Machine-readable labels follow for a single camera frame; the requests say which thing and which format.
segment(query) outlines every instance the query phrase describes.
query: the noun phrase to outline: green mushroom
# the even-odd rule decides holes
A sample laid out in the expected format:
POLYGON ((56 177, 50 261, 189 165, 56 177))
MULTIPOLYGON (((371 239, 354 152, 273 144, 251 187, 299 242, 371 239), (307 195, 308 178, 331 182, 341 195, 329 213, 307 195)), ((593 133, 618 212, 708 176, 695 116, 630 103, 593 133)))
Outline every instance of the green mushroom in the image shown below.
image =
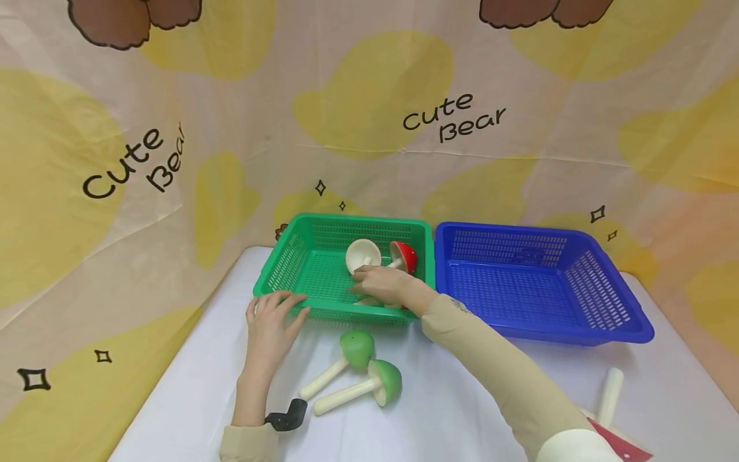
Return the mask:
POLYGON ((372 392, 380 407, 393 402, 401 394, 403 379, 400 370, 387 361, 370 361, 367 367, 369 378, 349 388, 325 396, 313 405, 316 415, 323 415, 342 404, 372 392))
POLYGON ((375 339, 366 330, 350 330, 341 336, 339 344, 341 345, 341 359, 300 389, 299 395, 302 399, 306 401, 311 399, 347 366, 359 371, 367 369, 367 365, 375 355, 375 339))

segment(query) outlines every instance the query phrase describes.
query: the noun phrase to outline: fabric backdrop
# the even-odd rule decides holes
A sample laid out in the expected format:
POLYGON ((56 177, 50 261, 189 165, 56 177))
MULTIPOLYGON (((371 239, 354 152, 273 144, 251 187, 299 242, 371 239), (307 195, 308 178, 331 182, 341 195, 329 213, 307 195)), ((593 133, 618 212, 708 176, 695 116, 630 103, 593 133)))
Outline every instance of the fabric backdrop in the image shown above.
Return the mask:
POLYGON ((303 211, 588 232, 739 406, 735 1, 0 0, 0 32, 3 461, 105 460, 303 211))

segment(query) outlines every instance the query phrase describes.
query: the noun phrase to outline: plastic basket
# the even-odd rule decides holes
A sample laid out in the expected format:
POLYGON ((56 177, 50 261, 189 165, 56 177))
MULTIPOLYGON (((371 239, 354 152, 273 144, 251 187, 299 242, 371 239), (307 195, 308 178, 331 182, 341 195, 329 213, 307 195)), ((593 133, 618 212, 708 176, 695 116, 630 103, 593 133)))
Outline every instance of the plastic basket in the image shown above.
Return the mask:
POLYGON ((308 295, 300 307, 310 306, 310 317, 338 322, 405 326, 417 317, 409 310, 354 305, 359 298, 345 255, 356 239, 372 240, 380 248, 383 265, 392 262, 390 241, 410 244, 418 255, 414 276, 435 287, 434 243, 431 227, 417 220, 346 215, 300 214, 290 221, 262 269, 254 295, 293 291, 308 295))
POLYGON ((595 346, 654 329, 608 255, 579 231, 445 222, 437 288, 504 336, 595 346))

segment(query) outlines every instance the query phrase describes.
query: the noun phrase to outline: green basket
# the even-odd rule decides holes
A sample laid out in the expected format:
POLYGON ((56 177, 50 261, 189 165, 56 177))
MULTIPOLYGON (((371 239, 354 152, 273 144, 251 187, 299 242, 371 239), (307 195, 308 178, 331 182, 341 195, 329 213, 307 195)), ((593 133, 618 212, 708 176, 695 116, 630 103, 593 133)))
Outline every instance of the green basket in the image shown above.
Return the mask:
POLYGON ((280 236, 254 286, 254 295, 292 291, 308 295, 293 310, 310 306, 310 317, 338 322, 405 326, 417 319, 410 310, 354 305, 353 282, 345 260, 349 244, 372 240, 388 265, 390 241, 411 245, 418 255, 414 276, 435 288, 434 241, 422 221, 347 215, 300 214, 280 236))

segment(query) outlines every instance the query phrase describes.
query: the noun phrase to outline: child's hand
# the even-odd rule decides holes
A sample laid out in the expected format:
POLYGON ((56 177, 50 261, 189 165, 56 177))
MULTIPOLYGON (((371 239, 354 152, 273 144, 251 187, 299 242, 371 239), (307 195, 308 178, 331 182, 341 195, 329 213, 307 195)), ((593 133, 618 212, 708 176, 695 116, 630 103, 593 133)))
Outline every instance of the child's hand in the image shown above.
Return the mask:
POLYGON ((271 380, 305 324, 310 308, 303 308, 298 316, 285 325, 285 319, 305 295, 277 291, 254 298, 246 310, 249 340, 245 370, 271 380))

